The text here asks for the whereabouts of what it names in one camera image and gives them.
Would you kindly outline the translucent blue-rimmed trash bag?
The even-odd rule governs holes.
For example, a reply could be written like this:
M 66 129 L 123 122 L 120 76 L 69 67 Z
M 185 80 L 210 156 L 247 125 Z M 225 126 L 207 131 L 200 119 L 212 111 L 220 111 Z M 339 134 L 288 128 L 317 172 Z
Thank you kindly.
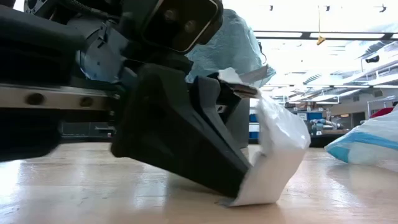
M 347 164 L 391 167 L 398 172 L 398 105 L 353 128 L 325 150 Z

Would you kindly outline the white paper sheet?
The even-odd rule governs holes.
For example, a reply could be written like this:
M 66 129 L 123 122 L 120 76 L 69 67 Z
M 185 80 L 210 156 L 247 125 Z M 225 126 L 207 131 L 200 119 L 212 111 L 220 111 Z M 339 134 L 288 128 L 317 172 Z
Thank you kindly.
M 234 85 L 239 96 L 258 99 L 261 148 L 249 158 L 250 166 L 235 198 L 219 203 L 226 207 L 275 203 L 296 173 L 311 143 L 302 118 L 291 113 L 257 87 L 245 83 L 233 68 L 218 71 L 218 78 Z

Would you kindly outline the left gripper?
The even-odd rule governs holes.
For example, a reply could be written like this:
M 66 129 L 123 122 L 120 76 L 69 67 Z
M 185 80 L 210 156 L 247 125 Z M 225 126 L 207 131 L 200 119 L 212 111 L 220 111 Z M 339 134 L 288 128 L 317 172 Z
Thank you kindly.
M 171 60 L 176 51 L 141 36 L 157 0 L 118 1 L 119 6 L 106 10 L 119 24 L 104 29 L 101 15 L 82 14 L 71 27 L 15 11 L 9 6 L 13 0 L 0 0 L 0 91 L 2 82 L 60 87 L 82 73 L 86 89 L 120 95 L 118 125 L 142 66 L 184 70 Z

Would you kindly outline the red object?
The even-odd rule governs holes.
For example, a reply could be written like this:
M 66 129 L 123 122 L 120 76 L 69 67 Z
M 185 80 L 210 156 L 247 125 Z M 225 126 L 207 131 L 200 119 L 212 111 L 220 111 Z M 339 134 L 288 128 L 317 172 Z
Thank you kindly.
M 395 109 L 396 109 L 395 107 L 382 108 L 382 109 L 376 111 L 374 114 L 372 114 L 369 118 L 372 119 L 372 118 L 377 118 L 377 117 L 380 117 L 380 116 L 384 116 L 386 114 L 389 114 L 389 113 L 393 112 Z

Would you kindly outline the blue plastic trash bag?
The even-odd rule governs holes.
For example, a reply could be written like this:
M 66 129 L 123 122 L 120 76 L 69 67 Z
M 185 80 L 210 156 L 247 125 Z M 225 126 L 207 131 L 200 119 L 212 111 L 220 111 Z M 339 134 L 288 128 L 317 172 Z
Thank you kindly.
M 185 79 L 192 83 L 197 76 L 207 76 L 226 68 L 244 75 L 263 67 L 261 57 L 261 48 L 251 27 L 234 10 L 225 9 L 217 33 L 207 44 L 196 45 L 187 54 L 193 65 Z

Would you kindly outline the grey trash bin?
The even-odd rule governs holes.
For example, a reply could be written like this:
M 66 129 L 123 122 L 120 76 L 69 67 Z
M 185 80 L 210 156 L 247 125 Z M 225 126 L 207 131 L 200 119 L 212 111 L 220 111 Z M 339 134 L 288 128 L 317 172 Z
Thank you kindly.
M 249 143 L 249 99 L 242 99 L 229 117 L 228 129 L 239 148 Z

